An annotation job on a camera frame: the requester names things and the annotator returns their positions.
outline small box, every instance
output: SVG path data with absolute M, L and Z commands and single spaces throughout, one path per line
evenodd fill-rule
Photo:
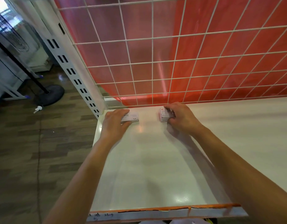
M 169 109 L 162 107 L 159 111 L 159 118 L 161 122 L 167 122 L 168 119 L 176 117 L 175 113 Z
M 138 112 L 128 112 L 127 114 L 125 114 L 122 117 L 121 123 L 127 122 L 127 121 L 138 122 L 139 121 Z

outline hand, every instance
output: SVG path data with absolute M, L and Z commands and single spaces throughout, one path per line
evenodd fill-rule
M 176 117 L 168 122 L 179 131 L 195 136 L 204 127 L 187 105 L 175 102 L 164 107 L 174 111 Z
M 129 109 L 116 109 L 112 112 L 107 112 L 102 124 L 100 139 L 104 139 L 112 145 L 118 142 L 132 123 L 128 121 L 121 125 L 122 117 L 129 111 Z

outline forearm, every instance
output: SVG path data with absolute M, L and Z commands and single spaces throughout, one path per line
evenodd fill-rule
M 287 223 L 287 193 L 202 126 L 192 136 L 217 169 L 232 196 L 260 222 Z
M 113 145 L 98 140 L 63 191 L 43 224 L 77 224 L 86 222 L 107 155 Z

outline left hand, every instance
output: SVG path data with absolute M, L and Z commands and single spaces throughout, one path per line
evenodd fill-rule
M 112 112 L 107 112 L 102 124 L 100 139 L 104 139 L 112 143 L 112 145 L 118 142 L 132 123 L 128 121 L 121 125 L 122 117 L 129 111 L 129 109 L 116 109 Z

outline small white object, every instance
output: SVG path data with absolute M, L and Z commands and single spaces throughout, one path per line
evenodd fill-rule
M 138 112 L 129 112 L 125 114 L 121 119 L 121 123 L 127 122 L 127 121 L 138 122 L 139 121 Z
M 40 111 L 40 110 L 42 110 L 42 109 L 43 109 L 42 106 L 38 106 L 33 113 L 36 113 L 37 111 Z
M 162 107 L 159 110 L 159 118 L 161 122 L 167 122 L 168 119 L 173 118 L 173 117 L 176 117 L 176 115 L 172 110 L 165 108 L 165 107 Z

